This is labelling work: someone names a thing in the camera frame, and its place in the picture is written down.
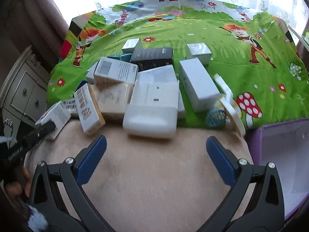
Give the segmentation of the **small white red box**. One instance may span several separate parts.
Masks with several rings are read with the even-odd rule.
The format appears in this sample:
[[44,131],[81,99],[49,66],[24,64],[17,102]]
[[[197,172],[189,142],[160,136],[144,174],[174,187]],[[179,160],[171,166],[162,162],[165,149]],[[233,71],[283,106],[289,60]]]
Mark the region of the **small white red box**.
[[41,118],[36,121],[35,126],[39,127],[51,120],[55,124],[55,130],[46,137],[46,140],[55,140],[55,138],[59,135],[59,133],[70,118],[71,114],[69,113],[63,102],[59,101],[53,104],[41,116]]

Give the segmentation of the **white label barcode box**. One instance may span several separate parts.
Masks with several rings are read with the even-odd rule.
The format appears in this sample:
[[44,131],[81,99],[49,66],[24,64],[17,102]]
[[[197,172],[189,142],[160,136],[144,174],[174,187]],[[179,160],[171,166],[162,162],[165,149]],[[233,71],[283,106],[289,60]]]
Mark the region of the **white label barcode box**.
[[62,103],[66,107],[68,112],[71,114],[72,118],[79,118],[76,107],[76,101],[74,98],[70,98],[68,100],[62,100]]

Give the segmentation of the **green cartoon play mat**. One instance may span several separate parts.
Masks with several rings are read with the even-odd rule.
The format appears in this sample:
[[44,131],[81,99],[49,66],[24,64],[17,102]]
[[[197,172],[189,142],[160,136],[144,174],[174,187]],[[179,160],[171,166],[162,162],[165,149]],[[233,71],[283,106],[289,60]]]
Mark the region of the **green cartoon play mat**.
[[72,98],[100,57],[134,38],[145,49],[171,47],[175,68],[188,44],[205,43],[212,52],[206,70],[231,88],[246,129],[308,116],[308,74],[285,21],[214,0],[136,0],[87,13],[66,34],[48,104]]

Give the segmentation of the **black rectangular box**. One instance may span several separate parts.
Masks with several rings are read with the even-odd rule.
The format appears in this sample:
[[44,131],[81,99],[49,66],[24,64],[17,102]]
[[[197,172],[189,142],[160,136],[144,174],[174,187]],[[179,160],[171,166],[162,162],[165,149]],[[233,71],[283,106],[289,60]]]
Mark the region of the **black rectangular box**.
[[135,49],[130,62],[138,66],[138,71],[173,65],[173,48]]

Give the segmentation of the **white grey small box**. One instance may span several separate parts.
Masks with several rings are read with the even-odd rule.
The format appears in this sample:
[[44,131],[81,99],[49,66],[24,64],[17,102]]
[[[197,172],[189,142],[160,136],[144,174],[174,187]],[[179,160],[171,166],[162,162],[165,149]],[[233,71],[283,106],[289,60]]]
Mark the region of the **white grey small box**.
[[90,84],[94,84],[94,72],[96,70],[96,67],[98,65],[98,61],[96,61],[88,70],[87,70],[87,74],[86,74],[86,79]]

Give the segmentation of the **white box pink spot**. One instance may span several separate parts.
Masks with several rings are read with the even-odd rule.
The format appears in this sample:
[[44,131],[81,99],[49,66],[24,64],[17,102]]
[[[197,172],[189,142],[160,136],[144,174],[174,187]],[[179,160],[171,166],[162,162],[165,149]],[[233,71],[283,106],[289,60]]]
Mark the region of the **white box pink spot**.
[[[140,71],[137,73],[137,80],[145,83],[170,83],[178,82],[173,65],[162,66],[154,69]],[[178,101],[178,120],[183,120],[186,117],[184,103],[181,92],[179,90]]]

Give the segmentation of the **white toy frame piece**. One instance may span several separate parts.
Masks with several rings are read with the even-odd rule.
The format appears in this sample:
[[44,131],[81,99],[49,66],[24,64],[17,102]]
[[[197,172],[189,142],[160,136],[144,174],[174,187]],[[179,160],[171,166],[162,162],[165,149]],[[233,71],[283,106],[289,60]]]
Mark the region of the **white toy frame piece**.
[[225,113],[227,114],[228,118],[230,119],[230,122],[232,123],[235,132],[240,136],[243,137],[246,134],[243,122],[241,121],[241,118],[239,117],[238,113],[232,106],[233,103],[233,93],[232,90],[229,88],[229,86],[225,83],[223,78],[215,74],[214,80],[217,83],[217,85],[223,90],[224,96],[219,99],[222,106],[224,107]]

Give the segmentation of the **tall white carton box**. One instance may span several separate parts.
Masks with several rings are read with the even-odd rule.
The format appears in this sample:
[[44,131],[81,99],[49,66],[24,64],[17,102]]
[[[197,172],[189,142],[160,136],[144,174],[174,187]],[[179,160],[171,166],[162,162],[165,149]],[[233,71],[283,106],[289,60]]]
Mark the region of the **tall white carton box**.
[[179,62],[179,79],[195,113],[210,110],[220,98],[218,88],[198,58]]

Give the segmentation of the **dark blue box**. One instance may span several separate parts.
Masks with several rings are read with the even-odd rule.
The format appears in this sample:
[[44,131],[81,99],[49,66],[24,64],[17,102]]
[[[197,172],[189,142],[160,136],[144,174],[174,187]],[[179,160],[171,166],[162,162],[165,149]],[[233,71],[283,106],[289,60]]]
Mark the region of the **dark blue box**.
[[75,89],[75,92],[76,92],[78,89],[80,89],[82,86],[84,86],[85,84],[88,84],[88,81],[82,80],[82,81],[80,82],[80,84],[77,86],[77,88]]

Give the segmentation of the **teal box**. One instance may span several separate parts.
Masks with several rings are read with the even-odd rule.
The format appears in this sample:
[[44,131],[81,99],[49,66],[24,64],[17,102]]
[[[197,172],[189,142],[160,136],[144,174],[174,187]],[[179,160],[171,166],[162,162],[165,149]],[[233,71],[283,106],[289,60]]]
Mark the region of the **teal box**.
[[132,57],[131,53],[115,53],[113,55],[108,55],[107,56],[110,59],[115,59],[123,62],[130,62],[130,59]]

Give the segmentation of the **brown curtain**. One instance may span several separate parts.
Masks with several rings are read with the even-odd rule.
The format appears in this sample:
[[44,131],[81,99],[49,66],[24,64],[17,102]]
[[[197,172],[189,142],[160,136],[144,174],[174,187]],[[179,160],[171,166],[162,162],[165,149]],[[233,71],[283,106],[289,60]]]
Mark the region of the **brown curtain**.
[[54,0],[23,0],[32,23],[56,59],[69,29]]

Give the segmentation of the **purple storage box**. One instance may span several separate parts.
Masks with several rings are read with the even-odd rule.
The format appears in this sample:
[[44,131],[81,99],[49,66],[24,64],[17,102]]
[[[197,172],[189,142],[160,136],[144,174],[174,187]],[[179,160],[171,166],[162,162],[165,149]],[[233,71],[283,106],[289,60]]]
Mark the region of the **purple storage box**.
[[308,198],[308,118],[264,125],[248,131],[245,140],[254,164],[275,164],[289,219]]

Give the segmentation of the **small silver cube box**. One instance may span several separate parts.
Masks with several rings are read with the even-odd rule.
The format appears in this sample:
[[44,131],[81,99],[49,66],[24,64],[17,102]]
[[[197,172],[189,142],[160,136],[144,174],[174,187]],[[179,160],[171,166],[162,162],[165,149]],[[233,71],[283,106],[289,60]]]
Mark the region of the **small silver cube box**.
[[212,52],[205,43],[187,43],[186,44],[186,59],[198,58],[203,65],[208,65]]

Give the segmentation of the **blue round toy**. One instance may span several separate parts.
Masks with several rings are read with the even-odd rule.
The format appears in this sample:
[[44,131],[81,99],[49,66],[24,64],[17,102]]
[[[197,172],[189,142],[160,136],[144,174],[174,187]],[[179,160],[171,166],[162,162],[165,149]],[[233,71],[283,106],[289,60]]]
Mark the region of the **blue round toy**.
[[219,108],[212,108],[205,118],[206,126],[212,129],[224,129],[226,126],[226,113]]

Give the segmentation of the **white gold dental box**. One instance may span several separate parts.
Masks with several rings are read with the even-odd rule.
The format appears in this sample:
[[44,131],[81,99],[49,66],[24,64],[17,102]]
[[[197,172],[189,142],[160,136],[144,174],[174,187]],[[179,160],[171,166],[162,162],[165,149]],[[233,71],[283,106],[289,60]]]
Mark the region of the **white gold dental box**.
[[105,125],[105,120],[88,83],[74,92],[74,99],[83,132],[86,135],[95,134]]

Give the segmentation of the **cream tea box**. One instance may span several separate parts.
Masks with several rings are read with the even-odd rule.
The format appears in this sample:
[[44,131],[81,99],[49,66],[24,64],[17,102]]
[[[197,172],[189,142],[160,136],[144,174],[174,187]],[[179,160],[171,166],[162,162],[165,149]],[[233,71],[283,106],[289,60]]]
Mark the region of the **cream tea box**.
[[128,83],[90,85],[99,110],[105,119],[122,121],[134,86]]

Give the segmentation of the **white rounded plastic case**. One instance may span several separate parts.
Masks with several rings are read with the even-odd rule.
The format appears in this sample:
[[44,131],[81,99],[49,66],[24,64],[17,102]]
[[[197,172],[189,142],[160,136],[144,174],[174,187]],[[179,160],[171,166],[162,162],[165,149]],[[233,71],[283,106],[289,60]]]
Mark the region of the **white rounded plastic case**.
[[171,139],[177,129],[179,82],[136,81],[123,129],[130,135]]

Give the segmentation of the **small white green box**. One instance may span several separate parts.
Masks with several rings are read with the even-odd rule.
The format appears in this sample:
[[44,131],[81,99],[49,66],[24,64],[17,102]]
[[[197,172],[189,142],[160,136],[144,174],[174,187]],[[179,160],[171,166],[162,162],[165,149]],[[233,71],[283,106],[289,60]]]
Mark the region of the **small white green box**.
[[133,53],[135,49],[142,49],[143,45],[140,38],[128,39],[122,47],[123,53]]

